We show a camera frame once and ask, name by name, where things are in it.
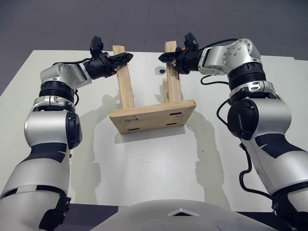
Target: wooden stool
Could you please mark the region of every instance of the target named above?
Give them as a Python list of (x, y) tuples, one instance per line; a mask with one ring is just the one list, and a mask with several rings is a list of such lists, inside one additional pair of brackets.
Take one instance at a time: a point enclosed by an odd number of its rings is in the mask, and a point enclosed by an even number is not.
[[(125, 52), (123, 46), (112, 47), (114, 55)], [(165, 52), (176, 47), (176, 41), (166, 42)], [(110, 111), (109, 117), (121, 134), (183, 126), (196, 107), (194, 100), (181, 100), (180, 78), (172, 64), (163, 79), (164, 104), (135, 107), (127, 65), (117, 68), (117, 79), (123, 109)]]

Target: black joint cover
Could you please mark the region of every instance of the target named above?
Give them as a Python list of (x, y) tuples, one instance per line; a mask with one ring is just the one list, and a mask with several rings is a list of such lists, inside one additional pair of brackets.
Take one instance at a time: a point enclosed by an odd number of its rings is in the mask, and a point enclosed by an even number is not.
[(66, 114), (66, 137), (69, 149), (77, 147), (82, 141), (79, 116), (74, 112)]
[(234, 103), (228, 112), (228, 129), (236, 137), (250, 140), (259, 122), (257, 106), (251, 100)]

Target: rectangular slot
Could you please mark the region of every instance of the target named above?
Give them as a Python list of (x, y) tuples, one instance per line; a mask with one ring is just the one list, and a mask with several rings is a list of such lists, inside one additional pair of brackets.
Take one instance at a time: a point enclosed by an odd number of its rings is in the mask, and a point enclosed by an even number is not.
[(172, 116), (172, 115), (173, 115), (173, 116), (174, 116), (174, 115), (181, 115), (181, 114), (182, 114), (182, 112), (175, 112), (175, 113), (170, 113), (169, 116)]

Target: gray floor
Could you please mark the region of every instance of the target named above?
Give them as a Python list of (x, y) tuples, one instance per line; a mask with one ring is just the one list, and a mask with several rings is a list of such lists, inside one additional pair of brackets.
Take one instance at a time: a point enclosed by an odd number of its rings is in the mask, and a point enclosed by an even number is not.
[(263, 55), (308, 60), (308, 0), (0, 0), (0, 94), (33, 50), (164, 51), (192, 32), (200, 45), (250, 38)]

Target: silver arm segment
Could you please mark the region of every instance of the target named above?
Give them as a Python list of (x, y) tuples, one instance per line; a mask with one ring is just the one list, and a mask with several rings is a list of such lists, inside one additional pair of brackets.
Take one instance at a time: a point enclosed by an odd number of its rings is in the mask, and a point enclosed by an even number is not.
[(40, 96), (25, 122), (30, 155), (0, 196), (1, 230), (54, 230), (69, 209), (70, 149), (82, 140), (74, 92), (91, 83), (83, 64), (58, 63), (41, 72)]
[(251, 40), (242, 38), (226, 46), (205, 48), (198, 71), (203, 75), (225, 75), (250, 62), (261, 64), (261, 56)]
[(266, 81), (260, 53), (249, 39), (205, 48), (198, 70), (228, 75), (228, 129), (239, 137), (273, 198), (273, 209), (293, 227), (308, 227), (308, 153), (285, 139), (291, 112)]

